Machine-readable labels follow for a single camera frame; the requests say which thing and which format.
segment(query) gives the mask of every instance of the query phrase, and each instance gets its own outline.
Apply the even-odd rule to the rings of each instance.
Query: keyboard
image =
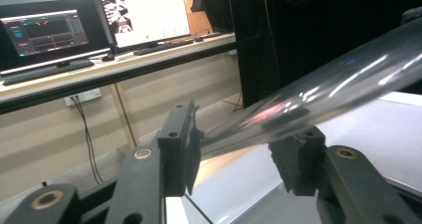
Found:
[[[70,62],[69,66],[58,67],[50,70],[34,71],[24,74],[19,74],[11,77],[4,78],[3,86],[15,85],[23,82],[33,81],[40,78],[50,77],[61,73],[71,72],[82,68],[93,66],[94,63],[89,60],[80,60]]]
[[[143,56],[143,55],[146,55],[146,54],[165,51],[165,50],[168,50],[168,49],[172,49],[172,48],[176,48],[176,47],[182,47],[182,46],[186,46],[186,45],[189,45],[189,44],[193,44],[193,41],[181,41],[181,42],[175,42],[175,43],[167,43],[167,44],[164,44],[164,45],[159,45],[157,47],[141,49],[141,50],[133,52],[133,54],[136,55],[136,56]]]

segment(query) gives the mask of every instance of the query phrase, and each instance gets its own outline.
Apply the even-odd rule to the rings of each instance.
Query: monitor screen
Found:
[[[184,0],[101,0],[114,51],[189,36]]]
[[[77,10],[0,18],[19,56],[88,43]]]
[[[2,77],[109,51],[94,0],[0,6]]]

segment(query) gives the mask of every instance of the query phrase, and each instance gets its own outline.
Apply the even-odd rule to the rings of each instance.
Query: black cable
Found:
[[[78,110],[81,111],[81,115],[84,117],[85,134],[86,134],[87,143],[91,147],[91,155],[92,155],[92,161],[93,161],[93,164],[94,164],[94,169],[96,171],[96,174],[97,174],[99,180],[101,182],[104,182],[102,177],[100,176],[99,169],[97,168],[96,155],[94,154],[93,140],[91,139],[91,134],[90,134],[90,131],[88,130],[88,125],[87,125],[87,120],[85,119],[84,110],[82,109],[82,105],[81,105],[81,102],[79,101],[78,97],[77,97],[77,100],[78,100],[78,105],[79,105]]]
[[[239,94],[238,102],[236,103],[235,108],[233,109],[233,112],[236,112],[238,110],[242,110],[243,106],[240,105],[240,99],[242,98],[242,93]]]
[[[275,42],[274,33],[273,33],[273,26],[271,24],[270,13],[268,11],[267,0],[264,0],[264,7],[265,7],[265,13],[266,13],[266,18],[267,18],[267,23],[268,23],[268,29],[269,29],[270,37],[271,37],[271,45],[273,47],[273,55],[274,55],[274,59],[276,60],[277,78],[280,79],[279,58],[277,56],[276,42]]]
[[[190,202],[190,204],[192,204],[192,206],[205,218],[205,220],[207,220],[210,224],[213,224],[213,222],[211,221],[211,219],[205,214],[205,212],[203,212],[201,210],[201,208],[199,208],[198,205],[196,205],[196,203],[189,197],[189,195],[186,194],[184,196]]]
[[[93,175],[94,175],[94,179],[96,180],[96,183],[100,184],[99,180],[101,182],[104,182],[104,181],[103,181],[102,177],[100,176],[99,170],[97,168],[96,155],[94,154],[93,141],[91,139],[90,130],[88,129],[87,120],[86,120],[86,117],[85,117],[84,110],[82,108],[82,105],[81,105],[81,102],[80,102],[78,96],[76,96],[76,99],[74,99],[74,97],[71,97],[71,100],[75,103],[75,106],[77,107],[78,112],[80,113],[82,120],[84,122],[85,138],[86,138],[86,142],[87,142],[87,146],[88,146],[88,153],[89,153],[89,158],[90,158],[91,169],[93,171]]]

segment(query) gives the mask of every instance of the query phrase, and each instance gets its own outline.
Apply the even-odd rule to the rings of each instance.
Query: transparent tube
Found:
[[[202,159],[280,140],[422,78],[422,19],[397,28],[206,132]]]

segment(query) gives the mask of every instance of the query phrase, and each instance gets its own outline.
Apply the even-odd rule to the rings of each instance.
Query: power outlet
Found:
[[[100,88],[96,88],[87,92],[79,93],[65,98],[66,106],[71,107],[75,105],[74,100],[79,101],[80,103],[93,100],[95,98],[100,98],[102,96],[102,91]]]

